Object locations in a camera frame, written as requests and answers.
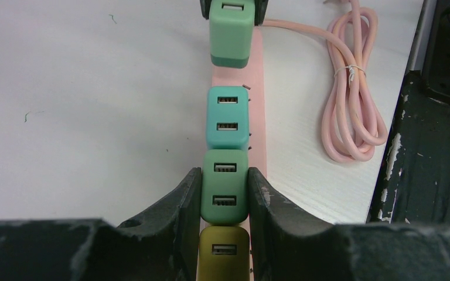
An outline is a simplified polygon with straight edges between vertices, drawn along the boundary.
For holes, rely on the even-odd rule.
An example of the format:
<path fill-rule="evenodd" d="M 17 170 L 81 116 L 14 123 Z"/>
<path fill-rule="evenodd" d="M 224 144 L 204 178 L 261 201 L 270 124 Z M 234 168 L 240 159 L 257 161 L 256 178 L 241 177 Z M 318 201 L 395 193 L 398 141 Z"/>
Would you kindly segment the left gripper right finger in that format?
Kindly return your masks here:
<path fill-rule="evenodd" d="M 248 171 L 255 280 L 450 280 L 450 224 L 331 224 Z"/>

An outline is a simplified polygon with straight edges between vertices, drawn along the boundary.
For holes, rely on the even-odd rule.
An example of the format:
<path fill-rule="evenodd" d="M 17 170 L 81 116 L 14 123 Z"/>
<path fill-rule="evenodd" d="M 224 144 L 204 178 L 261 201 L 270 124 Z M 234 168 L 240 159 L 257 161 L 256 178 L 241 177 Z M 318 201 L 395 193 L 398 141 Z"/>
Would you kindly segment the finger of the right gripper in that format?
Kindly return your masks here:
<path fill-rule="evenodd" d="M 255 0 L 255 18 L 254 25 L 262 25 L 265 19 L 265 14 L 267 11 L 268 0 Z"/>
<path fill-rule="evenodd" d="M 209 13 L 210 13 L 210 0 L 200 0 L 200 8 L 202 12 L 202 16 L 205 19 L 209 19 Z"/>

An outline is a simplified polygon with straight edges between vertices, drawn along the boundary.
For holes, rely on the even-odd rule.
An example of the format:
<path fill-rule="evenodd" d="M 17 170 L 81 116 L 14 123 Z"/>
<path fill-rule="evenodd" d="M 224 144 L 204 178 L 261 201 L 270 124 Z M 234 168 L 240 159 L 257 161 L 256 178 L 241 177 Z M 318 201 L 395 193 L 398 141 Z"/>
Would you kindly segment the pink power strip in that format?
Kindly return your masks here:
<path fill-rule="evenodd" d="M 258 28 L 253 31 L 251 56 L 248 64 L 242 68 L 213 67 L 212 86 L 242 86 L 246 88 L 249 96 L 249 128 L 250 137 L 248 149 L 248 176 L 247 176 L 247 207 L 248 217 L 237 225 L 213 225 L 202 217 L 202 230 L 209 226 L 226 226 L 244 228 L 249 235 L 250 249 L 250 279 L 255 278 L 253 236 L 251 230 L 251 208 L 253 198 L 250 193 L 248 177 L 251 172 L 267 171 L 266 157 L 266 131 L 265 131 L 265 98 L 264 98 L 264 63 L 263 38 Z"/>

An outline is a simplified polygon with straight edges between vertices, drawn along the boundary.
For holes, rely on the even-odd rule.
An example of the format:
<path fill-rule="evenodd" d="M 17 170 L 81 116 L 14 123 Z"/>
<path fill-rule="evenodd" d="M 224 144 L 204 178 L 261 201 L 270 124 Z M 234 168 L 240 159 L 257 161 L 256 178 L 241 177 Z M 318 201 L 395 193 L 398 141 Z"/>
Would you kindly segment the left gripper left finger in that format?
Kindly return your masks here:
<path fill-rule="evenodd" d="M 202 171 L 115 227 L 98 218 L 0 220 L 0 280 L 195 280 Z"/>

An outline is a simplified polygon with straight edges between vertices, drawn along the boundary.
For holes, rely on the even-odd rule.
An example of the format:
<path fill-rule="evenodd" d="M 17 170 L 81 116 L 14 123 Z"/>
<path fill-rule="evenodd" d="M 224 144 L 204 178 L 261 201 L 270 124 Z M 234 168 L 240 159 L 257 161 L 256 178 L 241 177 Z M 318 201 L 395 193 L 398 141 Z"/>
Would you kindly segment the green adapter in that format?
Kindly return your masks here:
<path fill-rule="evenodd" d="M 219 67 L 244 68 L 250 57 L 254 1 L 211 1 L 210 56 Z"/>
<path fill-rule="evenodd" d="M 237 225 L 248 217 L 248 154 L 211 149 L 202 167 L 201 217 L 213 225 Z"/>

